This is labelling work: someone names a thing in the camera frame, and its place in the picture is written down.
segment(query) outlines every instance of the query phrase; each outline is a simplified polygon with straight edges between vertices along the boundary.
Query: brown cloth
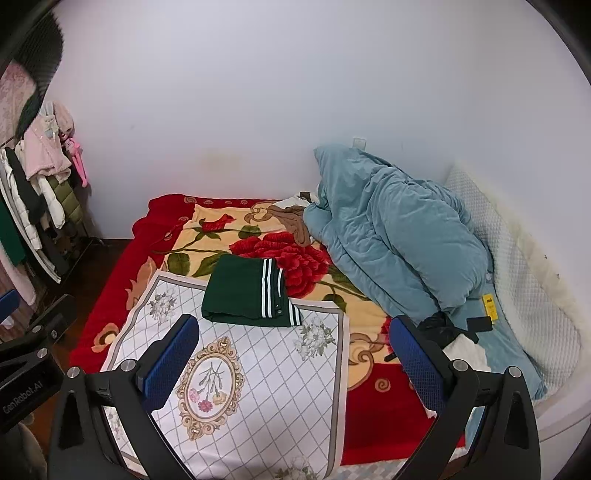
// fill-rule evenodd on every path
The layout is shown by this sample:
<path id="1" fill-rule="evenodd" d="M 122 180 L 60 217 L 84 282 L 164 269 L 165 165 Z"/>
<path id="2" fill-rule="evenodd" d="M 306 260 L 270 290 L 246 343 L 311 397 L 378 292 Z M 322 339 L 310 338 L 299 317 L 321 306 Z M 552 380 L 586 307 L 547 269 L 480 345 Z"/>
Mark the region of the brown cloth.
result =
<path id="1" fill-rule="evenodd" d="M 296 244 L 300 247 L 307 247 L 312 243 L 310 242 L 310 232 L 304 223 L 304 208 L 299 205 L 287 208 L 271 205 L 267 208 L 267 214 L 270 213 L 276 217 L 285 226 L 285 229 L 293 234 Z"/>

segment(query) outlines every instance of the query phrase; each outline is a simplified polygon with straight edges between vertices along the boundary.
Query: pink item hanging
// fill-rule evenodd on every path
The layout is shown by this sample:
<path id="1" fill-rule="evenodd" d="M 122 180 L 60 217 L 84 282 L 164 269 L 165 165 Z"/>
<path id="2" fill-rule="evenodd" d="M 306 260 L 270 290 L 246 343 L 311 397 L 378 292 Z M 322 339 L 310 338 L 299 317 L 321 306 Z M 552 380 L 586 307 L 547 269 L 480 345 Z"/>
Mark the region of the pink item hanging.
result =
<path id="1" fill-rule="evenodd" d="M 82 180 L 82 186 L 86 187 L 88 185 L 88 179 L 86 178 L 84 164 L 82 163 L 82 148 L 80 144 L 74 139 L 74 137 L 70 137 L 65 140 L 64 146 L 66 147 L 70 160 L 74 164 L 74 167 Z"/>

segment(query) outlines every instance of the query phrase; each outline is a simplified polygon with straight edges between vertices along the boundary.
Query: white cloth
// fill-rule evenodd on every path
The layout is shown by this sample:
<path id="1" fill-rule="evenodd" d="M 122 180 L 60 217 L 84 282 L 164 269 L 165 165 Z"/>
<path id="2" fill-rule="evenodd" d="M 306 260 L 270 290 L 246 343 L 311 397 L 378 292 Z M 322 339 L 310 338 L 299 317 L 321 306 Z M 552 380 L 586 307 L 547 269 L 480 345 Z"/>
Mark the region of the white cloth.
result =
<path id="1" fill-rule="evenodd" d="M 6 172 L 6 177 L 8 179 L 8 185 L 10 187 L 10 194 L 14 201 L 14 205 L 17 208 L 18 216 L 21 219 L 22 226 L 25 229 L 25 233 L 27 237 L 31 241 L 31 245 L 35 250 L 41 249 L 41 240 L 39 239 L 39 234 L 37 233 L 37 228 L 34 225 L 31 225 L 29 221 L 29 211 L 25 206 L 24 202 L 21 199 L 21 196 L 18 194 L 18 187 L 17 181 L 14 178 L 14 174 L 12 173 L 12 168 L 8 163 L 8 158 L 6 157 L 6 150 L 0 150 L 0 162 Z"/>
<path id="2" fill-rule="evenodd" d="M 17 289 L 18 294 L 22 297 L 28 305 L 34 305 L 37 299 L 37 293 L 35 288 L 27 275 L 27 271 L 23 265 L 17 265 L 16 267 L 8 258 L 8 254 L 2 244 L 0 244 L 0 264 L 4 267 L 4 270 L 8 274 L 8 278 Z"/>
<path id="3" fill-rule="evenodd" d="M 472 342 L 466 335 L 461 333 L 456 339 L 443 349 L 443 353 L 447 355 L 450 360 L 464 360 L 473 370 L 481 372 L 490 372 L 491 368 L 486 363 L 486 352 L 480 345 Z M 425 413 L 428 418 L 433 418 L 437 415 L 434 410 L 429 410 L 425 405 Z"/>
<path id="4" fill-rule="evenodd" d="M 279 202 L 275 202 L 273 205 L 278 206 L 279 208 L 288 208 L 293 206 L 301 206 L 307 207 L 310 204 L 307 200 L 304 200 L 299 195 L 294 195 L 293 197 L 289 197 L 285 200 L 280 200 Z"/>

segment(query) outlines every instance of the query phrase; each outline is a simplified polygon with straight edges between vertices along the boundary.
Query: white puffer jacket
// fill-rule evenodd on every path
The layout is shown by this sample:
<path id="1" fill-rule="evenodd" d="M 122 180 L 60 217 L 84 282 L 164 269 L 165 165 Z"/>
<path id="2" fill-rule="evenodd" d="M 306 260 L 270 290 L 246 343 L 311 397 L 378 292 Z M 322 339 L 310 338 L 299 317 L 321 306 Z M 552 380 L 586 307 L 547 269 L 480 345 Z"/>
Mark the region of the white puffer jacket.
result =
<path id="1" fill-rule="evenodd" d="M 17 208 L 18 216 L 21 219 L 21 223 L 25 228 L 25 232 L 31 241 L 31 245 L 35 250 L 41 249 L 41 240 L 39 240 L 39 234 L 37 233 L 37 228 L 34 225 L 31 225 L 29 221 L 29 211 L 25 206 L 24 202 L 21 200 L 20 195 L 18 194 L 18 187 L 17 181 L 14 178 L 14 174 L 12 173 L 12 168 L 8 163 L 8 158 L 6 157 L 6 150 L 3 148 L 0 149 L 0 162 L 2 163 L 2 168 L 6 172 L 6 177 L 8 179 L 8 185 L 10 187 L 10 194 L 12 195 L 12 199 L 14 201 L 14 205 Z"/>

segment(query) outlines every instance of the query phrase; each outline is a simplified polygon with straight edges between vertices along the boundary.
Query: beige cloth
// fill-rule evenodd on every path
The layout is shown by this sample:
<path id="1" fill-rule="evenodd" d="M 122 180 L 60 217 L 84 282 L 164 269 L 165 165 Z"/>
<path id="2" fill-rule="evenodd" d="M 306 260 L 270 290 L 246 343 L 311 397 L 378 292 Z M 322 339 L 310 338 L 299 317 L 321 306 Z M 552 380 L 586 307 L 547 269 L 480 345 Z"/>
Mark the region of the beige cloth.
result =
<path id="1" fill-rule="evenodd" d="M 35 288 L 27 275 L 25 267 L 22 264 L 15 267 L 8 258 L 8 254 L 2 244 L 0 244 L 0 264 L 4 267 L 8 278 L 10 278 L 14 288 L 16 288 L 22 299 L 28 305 L 35 305 L 37 293 L 35 293 Z"/>
<path id="2" fill-rule="evenodd" d="M 22 108 L 34 92 L 35 82 L 12 61 L 0 79 L 0 144 L 14 136 Z"/>

